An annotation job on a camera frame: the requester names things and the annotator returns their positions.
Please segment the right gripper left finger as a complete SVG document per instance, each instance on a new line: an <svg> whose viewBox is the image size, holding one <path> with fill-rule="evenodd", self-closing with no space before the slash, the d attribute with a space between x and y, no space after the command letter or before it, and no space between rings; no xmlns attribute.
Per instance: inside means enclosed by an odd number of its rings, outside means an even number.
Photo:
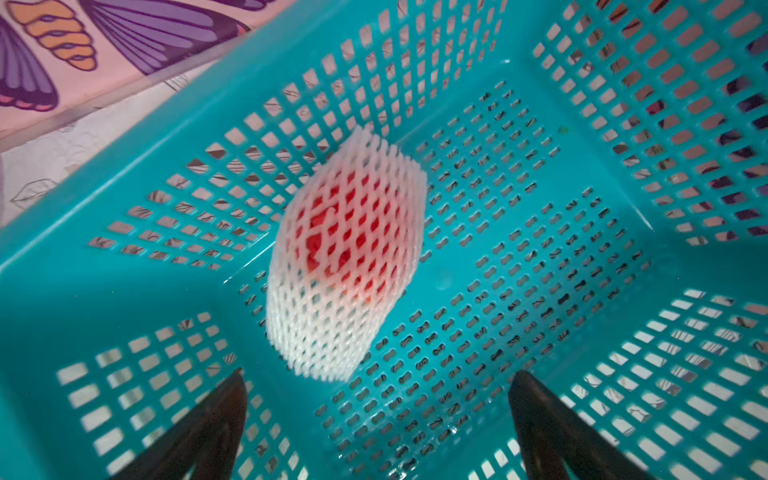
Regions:
<svg viewBox="0 0 768 480"><path fill-rule="evenodd" d="M243 435L248 396L235 370L115 479L229 479Z"/></svg>

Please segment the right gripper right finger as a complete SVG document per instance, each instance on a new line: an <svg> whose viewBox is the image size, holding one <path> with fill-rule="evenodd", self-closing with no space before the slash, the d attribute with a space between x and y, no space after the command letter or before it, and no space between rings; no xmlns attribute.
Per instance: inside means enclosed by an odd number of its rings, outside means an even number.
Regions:
<svg viewBox="0 0 768 480"><path fill-rule="evenodd" d="M516 372L508 401L528 478L651 477L529 372Z"/></svg>

